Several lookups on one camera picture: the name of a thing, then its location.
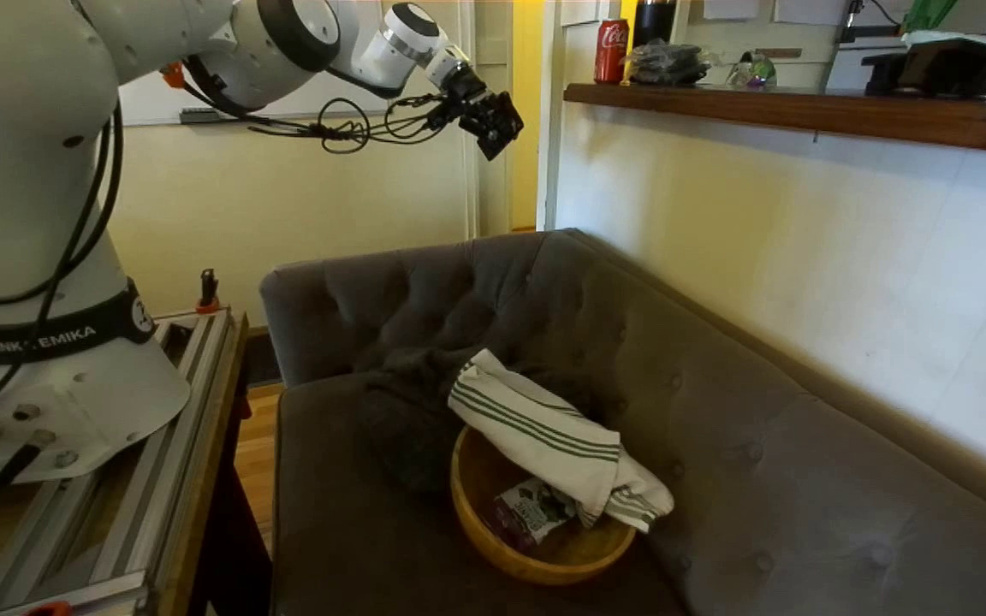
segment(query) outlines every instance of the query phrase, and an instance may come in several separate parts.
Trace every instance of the striped towel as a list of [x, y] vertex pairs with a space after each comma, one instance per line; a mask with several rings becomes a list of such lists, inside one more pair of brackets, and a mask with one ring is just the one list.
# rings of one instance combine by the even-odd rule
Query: striped towel
[[571, 495], [586, 524], [610, 514], [647, 534], [675, 506], [666, 487], [626, 454], [618, 431], [593, 423], [488, 348], [457, 369], [449, 406], [511, 462]]

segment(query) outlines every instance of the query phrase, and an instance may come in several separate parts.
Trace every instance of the couch armrest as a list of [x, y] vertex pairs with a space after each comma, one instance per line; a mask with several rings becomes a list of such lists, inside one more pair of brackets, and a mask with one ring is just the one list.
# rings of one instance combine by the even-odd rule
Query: couch armrest
[[495, 235], [275, 271], [260, 294], [284, 384], [375, 369], [413, 348], [514, 348], [545, 309], [521, 302], [549, 247], [586, 232]]

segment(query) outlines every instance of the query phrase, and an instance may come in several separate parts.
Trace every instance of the table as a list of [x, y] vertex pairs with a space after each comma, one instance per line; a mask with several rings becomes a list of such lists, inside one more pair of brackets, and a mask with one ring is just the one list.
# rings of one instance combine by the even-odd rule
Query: table
[[232, 472], [247, 320], [164, 318], [182, 340], [189, 406], [143, 446], [73, 481], [0, 491], [0, 613], [266, 613], [271, 556]]

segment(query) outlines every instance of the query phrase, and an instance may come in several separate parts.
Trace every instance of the couch backrest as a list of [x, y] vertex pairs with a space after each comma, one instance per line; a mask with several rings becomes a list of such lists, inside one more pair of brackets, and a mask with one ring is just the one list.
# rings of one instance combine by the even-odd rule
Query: couch backrest
[[693, 613], [986, 613], [986, 504], [581, 232], [284, 265], [288, 384], [488, 344], [610, 411], [680, 495], [652, 529]]

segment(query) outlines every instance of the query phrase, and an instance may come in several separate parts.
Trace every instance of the gray couch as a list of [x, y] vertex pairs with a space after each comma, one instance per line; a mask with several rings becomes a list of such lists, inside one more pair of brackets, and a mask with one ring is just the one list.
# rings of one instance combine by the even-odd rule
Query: gray couch
[[[986, 504], [816, 398], [581, 232], [294, 263], [262, 285], [284, 398], [275, 609], [986, 616]], [[365, 375], [488, 344], [610, 411], [680, 499], [581, 588], [479, 560], [446, 499], [374, 462]]]

